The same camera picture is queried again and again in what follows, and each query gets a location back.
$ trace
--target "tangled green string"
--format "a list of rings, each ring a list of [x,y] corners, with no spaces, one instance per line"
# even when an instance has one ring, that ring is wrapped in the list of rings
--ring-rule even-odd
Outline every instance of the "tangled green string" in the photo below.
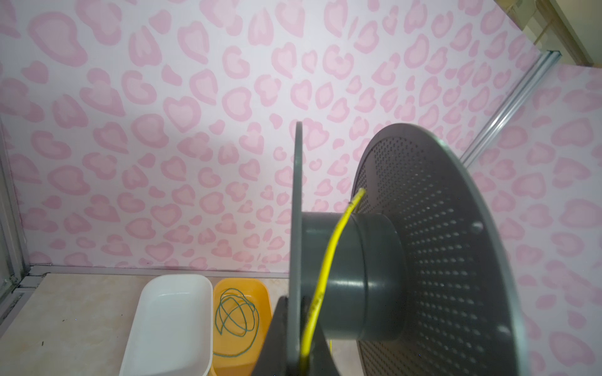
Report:
[[[227,303],[228,301],[233,301],[236,304],[236,307],[234,307],[230,312],[228,312],[224,308],[224,304]],[[251,315],[253,316],[253,326],[251,328],[249,328],[250,321],[247,320],[247,316],[244,314],[244,310],[243,310],[244,306],[248,306],[251,309]],[[236,310],[240,310],[240,313],[243,316],[244,326],[239,324],[238,322],[236,322],[235,319],[232,318],[232,313]],[[228,327],[226,326],[226,323],[228,321],[233,322],[234,325],[236,325],[243,332],[242,333],[234,333],[232,330],[228,329]],[[222,295],[220,296],[220,304],[217,306],[217,309],[216,309],[216,316],[215,316],[214,323],[215,323],[217,332],[220,333],[220,335],[223,335],[224,329],[231,335],[240,337],[240,338],[244,337],[250,331],[255,331],[255,334],[253,335],[253,340],[251,341],[251,344],[246,349],[242,350],[240,353],[229,355],[229,354],[219,354],[219,353],[216,353],[215,351],[213,352],[213,354],[216,356],[220,356],[220,357],[224,357],[224,358],[236,358],[236,357],[239,357],[242,354],[246,353],[247,351],[249,351],[249,349],[251,349],[251,347],[253,347],[253,343],[255,343],[255,338],[257,338],[257,332],[259,331],[259,311],[257,311],[257,308],[255,308],[255,305],[253,303],[251,303],[249,301],[249,299],[247,299],[239,289],[229,288],[229,289],[225,290],[224,292],[222,292]]]

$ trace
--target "marble patterned surface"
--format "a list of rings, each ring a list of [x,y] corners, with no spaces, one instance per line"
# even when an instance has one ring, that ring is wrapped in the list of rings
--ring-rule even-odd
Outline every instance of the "marble patterned surface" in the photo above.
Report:
[[[118,375],[140,292],[153,278],[48,274],[0,338],[0,375]],[[288,280],[260,281],[274,309]],[[341,376],[362,375],[355,341],[333,341],[332,352]]]

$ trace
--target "orange plastic container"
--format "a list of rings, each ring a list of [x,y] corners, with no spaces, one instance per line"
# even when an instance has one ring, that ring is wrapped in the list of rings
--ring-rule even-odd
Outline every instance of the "orange plastic container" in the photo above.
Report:
[[[215,319],[216,310],[220,304],[222,293],[229,289],[235,288],[240,290],[244,296],[255,305],[259,313],[259,326],[257,328],[257,337],[253,345],[244,354],[238,357],[220,357],[213,355],[212,368],[216,376],[246,376],[253,372],[253,367],[259,358],[259,353],[263,347],[265,335],[270,323],[272,322],[272,303],[270,294],[266,286],[257,279],[253,278],[227,278],[219,281],[213,288],[213,315]],[[223,307],[226,312],[232,311],[231,317],[236,322],[244,322],[240,310],[235,309],[236,303],[227,301]],[[247,320],[251,319],[250,309],[245,309]],[[229,322],[226,325],[236,333],[236,326]],[[213,325],[213,351],[219,354],[238,354],[245,350],[253,341],[254,331],[247,332],[244,337],[237,337],[226,330],[220,334],[214,323]]]

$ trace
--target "yellow wire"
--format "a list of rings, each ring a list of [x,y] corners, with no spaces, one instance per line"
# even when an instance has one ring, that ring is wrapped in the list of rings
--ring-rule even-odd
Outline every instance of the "yellow wire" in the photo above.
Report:
[[[328,281],[328,275],[330,274],[330,267],[332,266],[332,259],[335,256],[335,251],[337,250],[338,241],[341,238],[341,233],[343,232],[345,225],[347,225],[347,222],[349,221],[351,213],[362,200],[362,197],[365,193],[366,190],[360,188],[359,191],[352,198],[351,202],[347,206],[347,209],[343,213],[343,216],[341,217],[341,219],[337,223],[337,226],[332,232],[332,236],[330,237],[330,241],[328,242],[328,246],[326,247],[324,259],[322,260],[322,269],[320,270],[318,283],[315,287],[314,298],[311,301],[311,306],[309,307],[309,312],[307,316],[307,323],[305,324],[303,336],[301,337],[301,349],[299,360],[302,374],[305,374],[305,371],[307,370],[309,351],[311,349],[311,341],[314,338],[315,326],[318,323],[318,316],[320,314],[320,309],[322,308],[324,292],[326,291],[326,282]]]

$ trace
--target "white plastic container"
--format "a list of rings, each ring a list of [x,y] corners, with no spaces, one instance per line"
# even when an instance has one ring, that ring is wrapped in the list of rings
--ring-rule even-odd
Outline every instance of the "white plastic container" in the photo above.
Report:
[[[213,286],[198,274],[150,281],[140,294],[120,376],[205,376],[213,357]]]

